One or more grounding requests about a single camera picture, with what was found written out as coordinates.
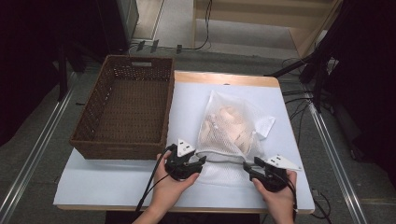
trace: person's left hand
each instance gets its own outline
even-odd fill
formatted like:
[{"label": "person's left hand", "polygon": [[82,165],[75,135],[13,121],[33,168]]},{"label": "person's left hand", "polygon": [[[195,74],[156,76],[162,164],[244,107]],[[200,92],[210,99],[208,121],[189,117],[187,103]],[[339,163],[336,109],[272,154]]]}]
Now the person's left hand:
[{"label": "person's left hand", "polygon": [[[154,184],[164,176],[168,175],[168,173],[165,171],[165,160],[170,156],[170,154],[171,151],[167,151],[161,159],[157,172],[154,176]],[[158,209],[157,211],[164,211],[166,213],[175,205],[183,191],[195,182],[198,176],[199,174],[195,173],[183,181],[177,181],[170,175],[167,176],[154,187],[154,192],[149,207],[156,210]]]}]

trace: table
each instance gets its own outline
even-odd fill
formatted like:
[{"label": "table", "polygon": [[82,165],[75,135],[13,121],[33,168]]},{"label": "table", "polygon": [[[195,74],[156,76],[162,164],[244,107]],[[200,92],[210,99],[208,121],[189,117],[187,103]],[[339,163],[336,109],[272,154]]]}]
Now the table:
[{"label": "table", "polygon": [[[194,0],[193,47],[196,20],[205,19],[208,2]],[[294,45],[303,58],[315,46],[321,32],[332,24],[341,3],[342,0],[213,0],[210,20],[289,27]]]},{"label": "table", "polygon": [[[176,71],[174,98],[169,117],[168,145],[178,138],[195,144],[202,116],[212,90],[248,99],[276,117],[263,146],[267,156],[286,156],[302,167],[297,172],[299,213],[312,213],[315,205],[303,163],[290,126],[279,83],[273,77],[248,77],[215,73]],[[155,161],[84,160],[73,150],[60,179],[54,204],[61,209],[134,210]],[[197,182],[187,189],[173,212],[263,213],[266,204],[253,184],[248,187],[223,187]],[[149,205],[151,194],[143,209]]]}]

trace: white tag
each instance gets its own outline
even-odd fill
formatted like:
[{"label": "white tag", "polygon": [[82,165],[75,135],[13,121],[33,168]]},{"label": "white tag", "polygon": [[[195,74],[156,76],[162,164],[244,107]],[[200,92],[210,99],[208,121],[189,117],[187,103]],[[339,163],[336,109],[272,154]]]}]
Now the white tag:
[{"label": "white tag", "polygon": [[177,156],[182,157],[195,151],[195,148],[184,140],[178,139]]},{"label": "white tag", "polygon": [[271,164],[277,168],[283,168],[283,169],[294,170],[294,171],[301,170],[301,167],[297,166],[293,162],[289,161],[288,159],[286,159],[280,155],[271,157],[270,159],[265,161],[265,163]]}]

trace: metal track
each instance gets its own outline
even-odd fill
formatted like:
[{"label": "metal track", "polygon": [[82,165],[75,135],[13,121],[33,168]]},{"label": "metal track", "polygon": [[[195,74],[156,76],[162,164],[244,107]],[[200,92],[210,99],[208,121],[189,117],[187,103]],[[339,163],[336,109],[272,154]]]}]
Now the metal track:
[{"label": "metal track", "polygon": [[[303,88],[305,91],[310,91],[307,85],[303,85]],[[307,97],[313,97],[312,93],[307,93],[306,95]],[[359,198],[356,195],[355,190],[353,189],[352,184],[349,181],[347,172],[344,169],[343,163],[341,163],[341,160],[329,135],[329,131],[326,128],[323,117],[315,109],[315,106],[313,104],[310,104],[309,108],[311,110],[314,122],[317,125],[320,138],[323,141],[323,145],[326,149],[327,155],[329,156],[329,160],[334,170],[335,177],[337,178],[338,184],[340,185],[341,191],[343,192],[346,205],[349,208],[349,212],[353,218],[354,223],[368,223],[361,208]]]},{"label": "metal track", "polygon": [[46,126],[44,127],[37,141],[35,142],[35,145],[33,146],[29,157],[21,168],[20,173],[18,174],[14,183],[11,185],[11,188],[8,190],[7,196],[0,208],[0,224],[7,224],[9,222],[24,190],[29,183],[30,178],[33,175],[33,172],[35,171],[35,168],[37,167],[42,155],[44,154],[47,144],[56,126],[58,125],[58,122],[62,117],[64,110],[66,109],[66,106],[70,100],[71,93],[73,92],[73,89],[76,86],[78,79],[78,74],[71,74],[69,78],[70,90],[67,92],[64,99],[61,102],[58,102],[55,106],[52,114],[49,117],[49,120],[47,121]]}]

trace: person's right hand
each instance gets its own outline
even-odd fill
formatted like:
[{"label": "person's right hand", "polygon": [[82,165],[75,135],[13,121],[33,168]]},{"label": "person's right hand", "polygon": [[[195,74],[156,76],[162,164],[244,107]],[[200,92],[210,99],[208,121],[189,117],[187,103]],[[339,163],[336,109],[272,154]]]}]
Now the person's right hand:
[{"label": "person's right hand", "polygon": [[[293,171],[287,171],[288,178],[293,186],[296,186],[297,174]],[[276,224],[293,223],[293,193],[289,188],[284,188],[279,192],[273,193],[268,191],[260,180],[253,178],[252,182],[257,191],[262,195],[268,206],[268,210]]]}]

